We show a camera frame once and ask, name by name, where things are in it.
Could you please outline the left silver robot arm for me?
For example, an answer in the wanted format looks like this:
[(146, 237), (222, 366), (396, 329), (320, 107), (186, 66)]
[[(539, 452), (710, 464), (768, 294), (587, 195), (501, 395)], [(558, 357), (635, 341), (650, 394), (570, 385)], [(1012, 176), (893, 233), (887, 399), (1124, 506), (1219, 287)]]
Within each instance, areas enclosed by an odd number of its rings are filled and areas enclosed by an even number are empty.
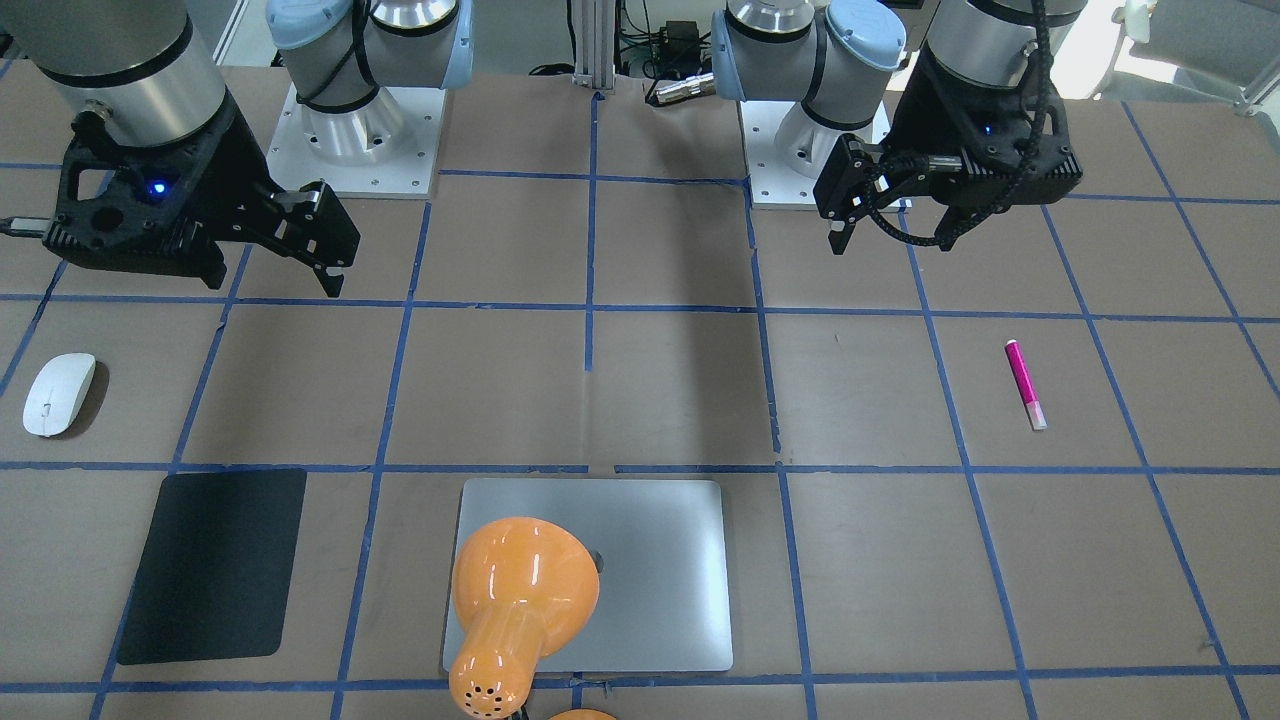
[(884, 138), (867, 136), (908, 32), (878, 1), (728, 1), (714, 15), (716, 88), (791, 104), (781, 146), (815, 181), (841, 255), (860, 219), (951, 250), (989, 217), (1057, 202), (1084, 170), (1050, 74), (1080, 1), (942, 1)]

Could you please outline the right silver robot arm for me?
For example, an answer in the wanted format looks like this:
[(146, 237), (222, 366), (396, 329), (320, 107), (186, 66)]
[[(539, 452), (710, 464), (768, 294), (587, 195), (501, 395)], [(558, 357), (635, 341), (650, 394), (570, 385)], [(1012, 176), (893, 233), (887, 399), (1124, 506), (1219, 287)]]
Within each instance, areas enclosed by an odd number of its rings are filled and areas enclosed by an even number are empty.
[[(310, 154), (374, 168), (412, 151), (394, 90), (461, 88), (470, 1), (270, 1)], [(91, 270), (197, 278), (219, 290), (221, 243), (256, 243), (340, 295), (360, 233), (330, 177), (291, 190), (182, 1), (5, 1), (3, 28), (74, 110), (50, 218), (10, 217)]]

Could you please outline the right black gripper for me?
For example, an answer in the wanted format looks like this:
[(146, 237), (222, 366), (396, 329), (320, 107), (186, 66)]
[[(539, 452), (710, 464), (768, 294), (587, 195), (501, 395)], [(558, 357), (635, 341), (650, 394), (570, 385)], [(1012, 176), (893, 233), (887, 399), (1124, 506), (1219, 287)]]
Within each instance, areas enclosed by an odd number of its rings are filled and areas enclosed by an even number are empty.
[(236, 100), (227, 95), (192, 135), (127, 147), (104, 109), (72, 122), (58, 201), (42, 246), (72, 265), (198, 278), (219, 290), (220, 242), (257, 243), (294, 259), (339, 299), (360, 232), (333, 187), (315, 179), (282, 190)]

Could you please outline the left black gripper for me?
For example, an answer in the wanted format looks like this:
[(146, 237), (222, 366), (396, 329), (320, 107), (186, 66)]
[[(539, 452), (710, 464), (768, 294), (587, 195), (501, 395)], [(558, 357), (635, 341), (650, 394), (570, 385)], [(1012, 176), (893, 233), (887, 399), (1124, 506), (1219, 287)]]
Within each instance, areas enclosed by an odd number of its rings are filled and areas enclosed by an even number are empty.
[[(1039, 76), (1039, 63), (1033, 60), (1011, 88), (988, 88), (952, 73), (929, 49), (923, 50), (891, 123), (888, 155), (960, 158), (961, 167), (956, 172), (893, 168), (890, 191), (929, 195), (951, 208), (989, 205), (1007, 187), (1029, 146)], [(1073, 151), (1065, 105), (1053, 86), (1048, 97), (1039, 154), (1030, 176), (1007, 200), (1010, 205), (1056, 202), (1084, 176)], [(867, 191), (867, 182), (881, 176), (879, 159), (879, 143), (842, 133), (822, 167), (813, 197), (820, 217), (829, 222), (833, 255), (845, 255), (858, 222), (879, 211)]]

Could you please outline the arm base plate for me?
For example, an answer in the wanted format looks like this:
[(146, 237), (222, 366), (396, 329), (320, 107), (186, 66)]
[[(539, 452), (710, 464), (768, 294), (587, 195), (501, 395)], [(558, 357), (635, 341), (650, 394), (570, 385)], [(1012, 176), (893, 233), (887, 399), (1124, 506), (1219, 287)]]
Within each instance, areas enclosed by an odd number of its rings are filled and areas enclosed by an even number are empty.
[(426, 200), (433, 191), (447, 91), (381, 88), (365, 108), (320, 113), (285, 96), (268, 145), (287, 190), (323, 181), (342, 199)]
[(817, 209), (814, 187), (845, 132), (814, 122), (797, 102), (739, 104), (751, 204), (756, 209)]

